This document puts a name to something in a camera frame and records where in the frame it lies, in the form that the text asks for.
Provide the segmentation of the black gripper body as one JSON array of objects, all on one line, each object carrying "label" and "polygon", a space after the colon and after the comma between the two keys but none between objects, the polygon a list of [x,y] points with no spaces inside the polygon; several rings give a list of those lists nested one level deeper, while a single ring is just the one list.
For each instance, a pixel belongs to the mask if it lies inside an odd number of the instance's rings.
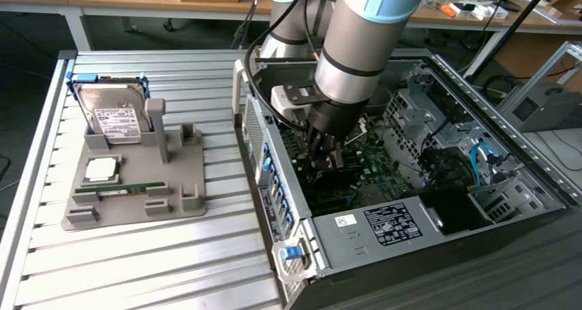
[{"label": "black gripper body", "polygon": [[354,129],[366,101],[312,104],[308,113],[305,179],[313,187],[346,185],[361,166],[345,155],[345,137]]}]

